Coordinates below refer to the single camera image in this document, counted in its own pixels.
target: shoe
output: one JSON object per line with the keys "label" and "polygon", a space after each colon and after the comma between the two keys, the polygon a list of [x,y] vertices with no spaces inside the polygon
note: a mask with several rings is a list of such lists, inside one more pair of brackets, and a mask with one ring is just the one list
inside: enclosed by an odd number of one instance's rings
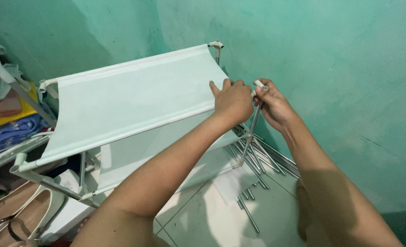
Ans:
{"label": "shoe", "polygon": [[20,242],[37,244],[35,239],[60,209],[64,195],[49,188],[36,194],[25,207],[0,230],[0,247],[16,246]]}
{"label": "shoe", "polygon": [[26,182],[7,196],[0,199],[0,229],[8,224],[34,195],[44,189],[43,186],[33,182]]}

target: yellow cloth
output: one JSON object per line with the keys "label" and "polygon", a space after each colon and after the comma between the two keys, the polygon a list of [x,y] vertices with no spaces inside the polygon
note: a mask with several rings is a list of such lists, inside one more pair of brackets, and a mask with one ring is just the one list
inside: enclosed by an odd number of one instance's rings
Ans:
{"label": "yellow cloth", "polygon": [[[29,85],[31,86],[31,90],[28,92],[29,96],[35,100],[35,102],[38,102],[37,99],[37,93],[35,92],[35,84],[34,82],[28,82]],[[0,126],[4,125],[8,122],[18,120],[20,118],[23,118],[25,116],[32,115],[34,113],[37,113],[32,106],[30,106],[22,97],[19,97],[20,99],[20,105],[22,106],[22,111],[19,114],[16,115],[11,115],[11,116],[5,116],[5,117],[0,117]]]}

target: pile of metal tubes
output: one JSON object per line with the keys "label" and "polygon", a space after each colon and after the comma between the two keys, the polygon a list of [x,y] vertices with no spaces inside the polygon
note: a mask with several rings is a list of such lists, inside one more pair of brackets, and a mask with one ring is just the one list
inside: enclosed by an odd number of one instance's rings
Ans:
{"label": "pile of metal tubes", "polygon": [[[238,136],[243,136],[246,133],[243,125],[236,126],[233,131]],[[242,139],[236,143],[230,144],[229,148],[233,155],[240,159],[242,154],[244,153],[245,146],[246,141]],[[256,176],[259,178],[258,183],[264,189],[270,189],[267,183],[261,177],[261,175],[266,172],[265,169],[267,166],[282,175],[286,175],[288,173],[295,178],[300,178],[300,173],[297,169],[296,164],[280,152],[273,149],[271,146],[264,142],[263,138],[256,134],[253,134],[253,140],[248,147],[248,150],[244,157],[244,164],[248,165],[250,169],[256,174]],[[255,199],[255,196],[252,194],[249,188],[247,188],[242,194],[247,200]],[[259,233],[260,231],[258,229],[258,226],[256,225],[255,221],[250,215],[250,212],[245,206],[241,195],[238,195],[238,205],[241,210],[245,210],[247,216],[253,224],[253,227],[255,228],[255,231]]]}

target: white fabric shelf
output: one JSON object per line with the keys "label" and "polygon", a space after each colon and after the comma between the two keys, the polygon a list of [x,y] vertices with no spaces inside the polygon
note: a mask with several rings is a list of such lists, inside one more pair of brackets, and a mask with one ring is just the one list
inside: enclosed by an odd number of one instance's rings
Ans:
{"label": "white fabric shelf", "polygon": [[57,78],[60,114],[37,165],[213,110],[226,74],[207,45]]}
{"label": "white fabric shelf", "polygon": [[[212,111],[167,124],[147,132],[101,146],[101,172],[98,188],[122,181],[133,171],[173,144],[180,137],[191,131]],[[220,149],[230,143],[239,141],[232,131],[225,133],[206,151],[194,169],[190,172],[184,185],[191,186],[231,170],[235,161],[226,160],[225,152]]]}

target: forearm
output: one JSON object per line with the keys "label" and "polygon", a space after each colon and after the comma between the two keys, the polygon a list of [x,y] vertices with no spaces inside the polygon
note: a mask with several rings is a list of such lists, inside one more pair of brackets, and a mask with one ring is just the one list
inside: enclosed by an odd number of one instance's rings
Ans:
{"label": "forearm", "polygon": [[300,117],[285,128],[283,136],[314,211],[335,244],[399,244],[370,201],[326,155]]}
{"label": "forearm", "polygon": [[104,204],[138,216],[156,216],[205,151],[230,128],[221,116],[211,115],[134,171]]}

